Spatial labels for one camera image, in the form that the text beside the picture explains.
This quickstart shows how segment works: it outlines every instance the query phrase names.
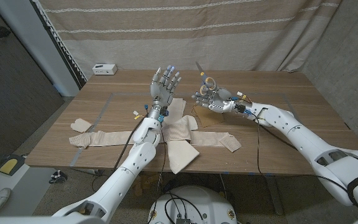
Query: wooden table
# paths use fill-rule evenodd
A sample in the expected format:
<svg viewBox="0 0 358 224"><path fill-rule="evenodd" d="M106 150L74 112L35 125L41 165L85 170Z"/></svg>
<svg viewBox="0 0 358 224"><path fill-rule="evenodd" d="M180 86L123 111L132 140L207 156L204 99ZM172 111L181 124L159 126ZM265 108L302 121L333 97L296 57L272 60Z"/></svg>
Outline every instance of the wooden table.
<svg viewBox="0 0 358 224"><path fill-rule="evenodd" d="M139 120L134 110L144 114L144 104L151 106L149 84L155 71L126 70L113 76L92 76L68 105L46 135L26 159L32 167L77 167L112 169L123 146L89 147L73 162L78 148L68 138L79 133L70 128L77 118L95 123L94 131L132 131ZM358 149L358 138L345 125L318 90L302 73L210 71L219 86L232 94L241 91L252 101L275 105L292 111L306 127L334 146ZM182 81L175 98L186 100L184 114L190 114L191 95L200 88L198 71L181 71ZM257 125L235 113L224 114L225 122L199 131L229 132L242 147L231 153L222 147L195 148L200 155L183 172L250 174L257 170ZM278 131L275 134L285 139ZM129 150L124 154L124 161ZM157 147L155 159L144 169L159 171L164 149ZM303 156L284 145L263 129L260 130L260 170L266 174L314 174ZM168 156L164 171L170 171Z"/></svg>

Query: small white box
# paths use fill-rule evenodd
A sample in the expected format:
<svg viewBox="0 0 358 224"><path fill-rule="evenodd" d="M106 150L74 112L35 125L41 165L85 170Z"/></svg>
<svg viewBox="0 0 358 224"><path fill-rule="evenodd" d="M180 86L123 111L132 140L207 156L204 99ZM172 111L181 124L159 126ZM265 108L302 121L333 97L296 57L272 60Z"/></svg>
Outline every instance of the small white box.
<svg viewBox="0 0 358 224"><path fill-rule="evenodd" d="M116 64L96 64L92 68L95 75L114 75L117 71Z"/></svg>

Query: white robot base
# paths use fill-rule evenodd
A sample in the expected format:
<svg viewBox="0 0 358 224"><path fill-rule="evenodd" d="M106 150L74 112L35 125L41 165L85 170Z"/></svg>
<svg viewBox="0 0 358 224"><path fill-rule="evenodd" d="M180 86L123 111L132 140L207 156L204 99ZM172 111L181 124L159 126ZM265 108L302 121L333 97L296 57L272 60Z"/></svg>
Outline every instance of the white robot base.
<svg viewBox="0 0 358 224"><path fill-rule="evenodd" d="M183 201L175 199L178 197L183 198ZM150 222L153 224L171 224L167 216L175 223L181 224L237 224L233 206L224 197L206 187L195 185L177 187L158 198L155 210L154 204L148 217L148 220L153 217Z"/></svg>

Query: concrete floor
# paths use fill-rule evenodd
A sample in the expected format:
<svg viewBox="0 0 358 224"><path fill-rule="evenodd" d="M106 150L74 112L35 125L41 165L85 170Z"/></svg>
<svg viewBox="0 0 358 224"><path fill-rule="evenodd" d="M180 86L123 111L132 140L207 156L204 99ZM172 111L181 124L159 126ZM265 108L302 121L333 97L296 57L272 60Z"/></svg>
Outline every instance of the concrete floor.
<svg viewBox="0 0 358 224"><path fill-rule="evenodd" d="M72 98L65 98L65 103L46 122L31 135L16 151L17 154L29 153L55 122ZM63 184L52 184L35 209L33 215L53 215L60 208L77 202L93 193L91 184L95 176L72 169L63 169L68 180ZM213 174L178 174L163 173L163 185L173 178L177 186L196 184L221 190L217 175ZM98 189L107 177L100 177L94 183ZM249 223L353 223L358 212L354 207L345 207L336 202L312 177L277 178L280 197L285 214L274 213L272 201L266 183L257 175L223 175L227 189L232 192L238 220ZM147 215L155 200L155 184L144 190L140 197L134 195L134 189L128 194L115 212L111 223L147 223Z"/></svg>

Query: gray wall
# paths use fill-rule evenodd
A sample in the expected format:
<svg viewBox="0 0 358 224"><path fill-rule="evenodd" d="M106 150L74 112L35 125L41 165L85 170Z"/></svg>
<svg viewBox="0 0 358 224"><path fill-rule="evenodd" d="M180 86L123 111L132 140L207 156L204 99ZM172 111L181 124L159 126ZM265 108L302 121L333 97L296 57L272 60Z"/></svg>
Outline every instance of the gray wall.
<svg viewBox="0 0 358 224"><path fill-rule="evenodd" d="M0 14L59 93L75 96L79 89L30 0L0 0Z"/></svg>
<svg viewBox="0 0 358 224"><path fill-rule="evenodd" d="M358 1L342 1L300 71L358 136Z"/></svg>

